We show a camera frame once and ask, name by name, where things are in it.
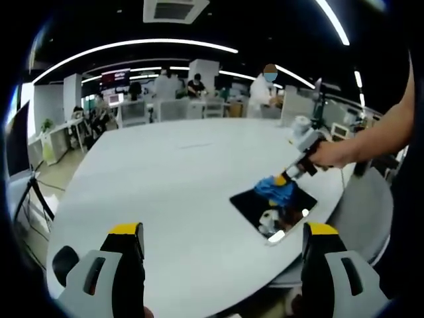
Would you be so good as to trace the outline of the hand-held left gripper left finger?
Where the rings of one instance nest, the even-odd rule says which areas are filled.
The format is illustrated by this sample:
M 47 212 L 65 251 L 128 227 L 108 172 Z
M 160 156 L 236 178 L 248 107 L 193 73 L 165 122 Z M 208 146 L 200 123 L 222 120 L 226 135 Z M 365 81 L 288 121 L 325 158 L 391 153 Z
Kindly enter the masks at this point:
M 69 272 L 64 288 L 68 317 L 145 317 L 142 223 L 114 226 L 98 250 Z

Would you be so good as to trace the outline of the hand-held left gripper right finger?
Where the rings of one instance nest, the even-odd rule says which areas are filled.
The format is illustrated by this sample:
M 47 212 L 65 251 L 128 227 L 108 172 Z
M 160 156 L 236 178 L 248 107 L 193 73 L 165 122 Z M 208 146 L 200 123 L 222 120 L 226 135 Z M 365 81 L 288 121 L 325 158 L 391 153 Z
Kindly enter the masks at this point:
M 305 317 L 377 317 L 388 303 L 378 273 L 332 226 L 304 224 L 302 260 Z

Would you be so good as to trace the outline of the person's right hand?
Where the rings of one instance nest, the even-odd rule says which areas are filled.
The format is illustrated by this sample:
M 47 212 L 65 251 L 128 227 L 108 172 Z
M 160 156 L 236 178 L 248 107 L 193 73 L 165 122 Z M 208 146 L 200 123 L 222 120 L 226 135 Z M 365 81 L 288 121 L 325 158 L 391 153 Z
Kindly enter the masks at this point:
M 357 158 L 357 149 L 351 140 L 320 142 L 316 151 L 309 156 L 316 166 L 322 168 L 344 168 L 357 161 Z

